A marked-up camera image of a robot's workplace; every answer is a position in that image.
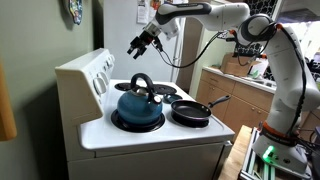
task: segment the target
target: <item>stove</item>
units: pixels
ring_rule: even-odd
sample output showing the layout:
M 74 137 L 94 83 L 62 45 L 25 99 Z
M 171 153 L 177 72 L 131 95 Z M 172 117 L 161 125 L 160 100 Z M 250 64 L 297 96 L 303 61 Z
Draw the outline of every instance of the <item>stove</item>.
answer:
M 117 102 L 125 91 L 115 86 L 130 80 L 110 78 L 114 61 L 108 50 L 98 49 L 55 69 L 69 179 L 216 178 L 234 132 L 214 116 L 203 128 L 182 125 L 165 103 L 158 125 L 119 122 Z M 173 82 L 153 83 L 193 100 Z

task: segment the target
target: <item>green wall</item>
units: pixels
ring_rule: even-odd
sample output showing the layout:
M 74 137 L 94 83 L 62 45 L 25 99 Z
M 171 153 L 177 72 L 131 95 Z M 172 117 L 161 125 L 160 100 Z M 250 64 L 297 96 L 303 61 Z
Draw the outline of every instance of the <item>green wall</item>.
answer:
M 78 26 L 63 0 L 0 0 L 0 56 L 18 130 L 0 142 L 0 179 L 67 178 L 54 68 L 102 46 L 101 3 L 83 0 L 83 9 Z

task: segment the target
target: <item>green light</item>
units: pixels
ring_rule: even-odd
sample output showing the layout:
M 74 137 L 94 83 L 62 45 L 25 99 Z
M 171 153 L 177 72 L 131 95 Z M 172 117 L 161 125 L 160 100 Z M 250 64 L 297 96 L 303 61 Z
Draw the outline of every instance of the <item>green light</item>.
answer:
M 274 150 L 274 146 L 269 146 L 266 152 L 264 152 L 262 158 L 267 159 L 269 157 L 269 154 Z

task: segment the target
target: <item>frying pan handle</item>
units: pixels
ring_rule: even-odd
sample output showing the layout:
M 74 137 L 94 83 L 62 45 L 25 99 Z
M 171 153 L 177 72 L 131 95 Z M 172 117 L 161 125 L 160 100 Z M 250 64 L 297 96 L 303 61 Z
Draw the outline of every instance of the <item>frying pan handle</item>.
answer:
M 213 102 L 209 102 L 209 103 L 208 103 L 208 107 L 209 107 L 209 108 L 212 108 L 214 105 L 216 105 L 216 104 L 218 104 L 218 103 L 221 103 L 221 102 L 224 102 L 224 101 L 227 101 L 227 100 L 229 100 L 229 99 L 230 99 L 230 96 L 229 96 L 229 95 L 223 96 L 223 97 L 221 97 L 221 98 L 219 98 L 219 99 L 217 99 L 217 100 L 215 100 L 215 101 L 213 101 Z
M 150 77 L 144 73 L 137 73 L 135 74 L 132 78 L 131 78 L 131 83 L 130 83 L 130 87 L 131 89 L 133 89 L 134 87 L 136 87 L 136 84 L 137 84 L 137 80 L 138 78 L 141 78 L 143 79 L 146 84 L 147 84 L 147 91 L 148 91 L 148 101 L 153 101 L 154 99 L 154 86 L 153 86 L 153 83 L 152 83 L 152 80 L 150 79 Z

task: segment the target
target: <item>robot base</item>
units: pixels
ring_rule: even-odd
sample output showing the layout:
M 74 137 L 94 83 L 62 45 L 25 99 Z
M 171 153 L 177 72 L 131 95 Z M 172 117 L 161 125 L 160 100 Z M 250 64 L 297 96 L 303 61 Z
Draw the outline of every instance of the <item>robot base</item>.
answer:
M 302 179 L 312 178 L 305 150 L 300 146 L 285 146 L 262 135 L 252 149 L 265 163 L 277 169 Z

